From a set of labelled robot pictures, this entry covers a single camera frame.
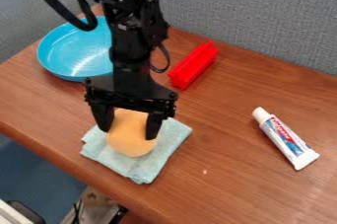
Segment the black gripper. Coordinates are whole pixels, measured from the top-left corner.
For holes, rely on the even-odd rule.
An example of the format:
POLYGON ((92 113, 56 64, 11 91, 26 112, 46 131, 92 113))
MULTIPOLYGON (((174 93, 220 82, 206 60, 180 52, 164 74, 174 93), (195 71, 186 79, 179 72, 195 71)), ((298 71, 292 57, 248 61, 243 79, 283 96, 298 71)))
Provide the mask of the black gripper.
POLYGON ((115 119, 114 108, 123 108, 150 113, 147 139, 158 138, 164 117, 175 117, 178 93, 155 81, 148 60, 135 64, 115 62, 114 73, 88 77, 84 85, 84 99, 104 132, 115 119))

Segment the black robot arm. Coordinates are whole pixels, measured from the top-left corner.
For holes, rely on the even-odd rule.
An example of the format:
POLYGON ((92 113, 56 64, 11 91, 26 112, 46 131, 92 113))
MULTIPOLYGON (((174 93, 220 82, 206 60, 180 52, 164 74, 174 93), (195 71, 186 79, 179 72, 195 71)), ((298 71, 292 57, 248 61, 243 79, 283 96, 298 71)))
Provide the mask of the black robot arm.
MULTIPOLYGON (((158 137, 163 121, 175 115, 178 93, 162 86, 151 73, 167 70, 151 62, 155 49, 164 49, 170 37, 160 0, 96 0, 102 3, 104 17, 112 33, 110 60, 112 74, 88 77, 84 99, 102 130, 107 131, 116 109, 146 114, 146 138, 158 137)), ((74 17, 67 20, 80 29, 96 28, 98 20, 86 0, 78 0, 88 22, 83 24, 74 17)))

